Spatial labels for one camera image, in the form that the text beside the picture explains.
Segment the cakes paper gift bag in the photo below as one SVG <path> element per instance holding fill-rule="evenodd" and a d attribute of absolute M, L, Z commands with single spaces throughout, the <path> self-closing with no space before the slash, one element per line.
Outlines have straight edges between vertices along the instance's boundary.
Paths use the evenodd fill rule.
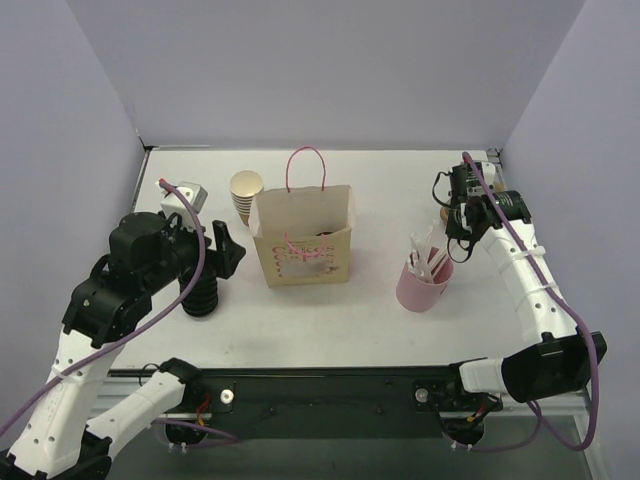
<path fill-rule="evenodd" d="M 249 230 L 268 287 L 346 283 L 350 279 L 355 200 L 349 185 L 285 186 L 256 195 Z M 324 231 L 335 233 L 317 236 Z"/>

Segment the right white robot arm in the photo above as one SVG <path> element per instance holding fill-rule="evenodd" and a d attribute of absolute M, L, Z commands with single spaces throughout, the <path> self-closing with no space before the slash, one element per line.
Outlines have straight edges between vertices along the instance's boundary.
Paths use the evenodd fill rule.
<path fill-rule="evenodd" d="M 515 190 L 498 192 L 486 162 L 469 154 L 452 168 L 445 235 L 467 254 L 482 247 L 494 262 L 520 320 L 525 348 L 501 359 L 467 361 L 443 384 L 446 401 L 464 408 L 479 393 L 525 403 L 591 389 L 599 396 L 599 363 L 607 344 L 561 295 L 536 238 L 531 213 Z"/>

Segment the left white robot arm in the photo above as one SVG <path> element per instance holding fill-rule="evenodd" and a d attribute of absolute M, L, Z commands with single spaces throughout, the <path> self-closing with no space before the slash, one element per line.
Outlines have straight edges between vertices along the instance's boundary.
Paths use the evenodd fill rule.
<path fill-rule="evenodd" d="M 152 297 L 172 282 L 177 306 L 202 317 L 217 306 L 217 281 L 230 278 L 246 250 L 225 222 L 212 238 L 188 227 L 188 216 L 134 213 L 109 237 L 109 251 L 72 293 L 47 383 L 26 403 L 32 414 L 1 454 L 4 479 L 103 479 L 115 456 L 157 417 L 190 411 L 207 399 L 202 371 L 169 359 L 111 410 L 89 416 L 116 357 L 146 327 Z"/>

